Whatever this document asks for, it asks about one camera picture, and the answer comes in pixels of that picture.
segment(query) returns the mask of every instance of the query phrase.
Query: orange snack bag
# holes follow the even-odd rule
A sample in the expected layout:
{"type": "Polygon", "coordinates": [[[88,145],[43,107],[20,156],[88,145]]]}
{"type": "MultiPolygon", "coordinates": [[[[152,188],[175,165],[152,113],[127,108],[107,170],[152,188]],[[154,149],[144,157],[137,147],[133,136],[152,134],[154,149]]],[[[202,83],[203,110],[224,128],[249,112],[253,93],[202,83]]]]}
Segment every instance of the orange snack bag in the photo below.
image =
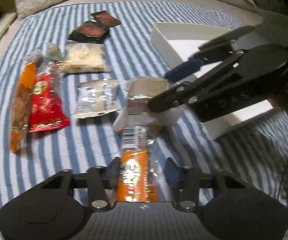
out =
{"type": "Polygon", "coordinates": [[[147,132],[148,127],[141,126],[128,126],[124,129],[117,201],[158,201],[150,167],[151,156],[147,132]]]}
{"type": "Polygon", "coordinates": [[[9,148],[16,153],[20,149],[20,143],[27,134],[31,111],[31,94],[35,84],[36,65],[28,63],[15,90],[11,109],[11,133],[9,148]]]}

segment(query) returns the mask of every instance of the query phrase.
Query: orange label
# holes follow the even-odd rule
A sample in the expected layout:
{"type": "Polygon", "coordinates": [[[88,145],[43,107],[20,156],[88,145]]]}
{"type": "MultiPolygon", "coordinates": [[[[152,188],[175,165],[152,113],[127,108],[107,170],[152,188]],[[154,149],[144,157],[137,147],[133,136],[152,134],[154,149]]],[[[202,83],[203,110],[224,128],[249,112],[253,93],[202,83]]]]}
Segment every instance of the orange label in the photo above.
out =
{"type": "Polygon", "coordinates": [[[156,189],[149,181],[147,151],[134,150],[124,153],[121,157],[117,201],[156,201],[156,189]]]}
{"type": "Polygon", "coordinates": [[[19,84],[26,88],[33,89],[36,79],[36,69],[34,63],[29,63],[24,67],[23,73],[20,77],[19,84]]]}

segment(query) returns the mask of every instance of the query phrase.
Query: wrapped food packet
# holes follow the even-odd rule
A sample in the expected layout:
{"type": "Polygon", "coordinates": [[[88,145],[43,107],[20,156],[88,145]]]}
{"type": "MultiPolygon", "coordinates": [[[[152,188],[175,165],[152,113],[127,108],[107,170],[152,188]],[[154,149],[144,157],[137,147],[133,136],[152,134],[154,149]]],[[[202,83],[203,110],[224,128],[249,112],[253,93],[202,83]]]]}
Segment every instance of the wrapped food packet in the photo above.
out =
{"type": "Polygon", "coordinates": [[[109,72],[104,58],[104,45],[75,43],[66,46],[68,55],[60,73],[109,72]]]}
{"type": "Polygon", "coordinates": [[[86,118],[120,110],[116,103],[117,79],[100,79],[82,82],[77,86],[79,97],[73,117],[86,118]]]}
{"type": "Polygon", "coordinates": [[[70,125],[70,120],[62,112],[57,67],[57,64],[49,64],[48,60],[41,66],[33,89],[29,132],[60,129],[70,125]]]}
{"type": "Polygon", "coordinates": [[[127,84],[127,105],[116,118],[113,129],[120,132],[127,125],[172,125],[177,122],[183,108],[171,108],[162,113],[153,113],[147,106],[148,100],[169,89],[169,82],[164,78],[138,77],[127,84]]]}
{"type": "Polygon", "coordinates": [[[156,174],[152,167],[152,143],[148,126],[124,128],[117,201],[158,201],[156,174]]]}
{"type": "Polygon", "coordinates": [[[47,57],[52,59],[54,62],[63,61],[64,58],[62,56],[61,50],[57,44],[47,43],[47,57]]]}
{"type": "Polygon", "coordinates": [[[107,11],[100,11],[92,13],[92,16],[97,22],[103,23],[108,27],[114,27],[116,25],[121,24],[119,20],[111,16],[107,11]]]}
{"type": "Polygon", "coordinates": [[[26,139],[31,111],[31,95],[36,78],[36,69],[41,64],[43,57],[39,49],[25,56],[28,63],[17,83],[11,108],[11,132],[9,148],[17,153],[21,143],[26,139]]]}
{"type": "Polygon", "coordinates": [[[99,42],[102,41],[108,34],[108,26],[100,22],[87,21],[73,30],[68,39],[82,43],[99,42]]]}

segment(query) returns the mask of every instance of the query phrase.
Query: red snack bag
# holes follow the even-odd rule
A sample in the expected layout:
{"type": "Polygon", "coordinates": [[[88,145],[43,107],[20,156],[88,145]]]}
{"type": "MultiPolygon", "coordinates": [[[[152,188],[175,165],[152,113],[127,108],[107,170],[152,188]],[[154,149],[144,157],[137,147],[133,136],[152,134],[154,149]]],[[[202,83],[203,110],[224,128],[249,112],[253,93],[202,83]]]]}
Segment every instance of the red snack bag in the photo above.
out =
{"type": "Polygon", "coordinates": [[[51,64],[36,78],[29,132],[60,129],[71,124],[62,112],[62,100],[56,92],[59,80],[56,68],[56,64],[51,64]]]}

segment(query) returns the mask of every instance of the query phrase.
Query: blue striped bedsheet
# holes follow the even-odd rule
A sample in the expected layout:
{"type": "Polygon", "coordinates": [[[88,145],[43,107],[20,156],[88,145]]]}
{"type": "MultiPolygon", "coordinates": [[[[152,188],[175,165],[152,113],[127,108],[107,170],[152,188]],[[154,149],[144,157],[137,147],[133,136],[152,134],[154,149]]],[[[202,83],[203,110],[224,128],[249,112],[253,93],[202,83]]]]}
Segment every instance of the blue striped bedsheet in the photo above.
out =
{"type": "MultiPolygon", "coordinates": [[[[9,111],[24,67],[22,57],[36,46],[46,53],[47,42],[58,44],[64,52],[69,33],[90,20],[91,13],[101,10],[107,10],[121,21],[121,25],[110,29],[110,36],[104,42],[106,61],[113,71],[65,76],[61,96],[67,116],[74,111],[78,97],[76,85],[80,82],[118,78],[124,88],[124,80],[137,76],[162,77],[168,71],[150,42],[153,22],[185,22],[230,29],[241,26],[225,11],[171,1],[73,4],[25,18],[0,61],[0,208],[62,169],[85,172],[94,165],[106,166],[120,156],[121,137],[112,130],[116,113],[71,120],[71,126],[61,130],[30,133],[24,151],[17,155],[9,151],[9,111]]],[[[125,104],[125,96],[126,91],[120,89],[117,100],[121,106],[125,104]]],[[[160,133],[154,153],[159,162],[161,200],[171,199],[162,172],[168,157],[179,165],[199,167],[204,172],[227,170],[276,196],[288,158],[288,117],[285,113],[270,114],[212,141],[203,125],[186,109],[176,125],[160,133]]],[[[75,198],[86,204],[86,191],[76,190],[75,198]]],[[[211,198],[210,190],[201,192],[202,204],[211,198]]]]}

